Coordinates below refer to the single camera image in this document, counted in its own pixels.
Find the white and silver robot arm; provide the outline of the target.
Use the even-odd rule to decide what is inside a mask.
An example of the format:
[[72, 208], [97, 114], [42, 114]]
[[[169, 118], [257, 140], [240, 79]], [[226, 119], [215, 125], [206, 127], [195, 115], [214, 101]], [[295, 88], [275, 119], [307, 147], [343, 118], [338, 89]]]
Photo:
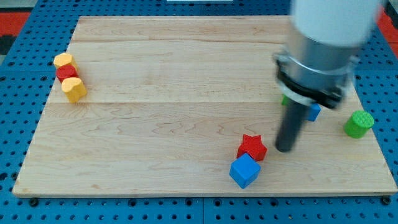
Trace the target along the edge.
[[294, 0], [282, 50], [274, 55], [289, 108], [334, 109], [350, 88], [358, 52], [379, 15], [380, 0]]

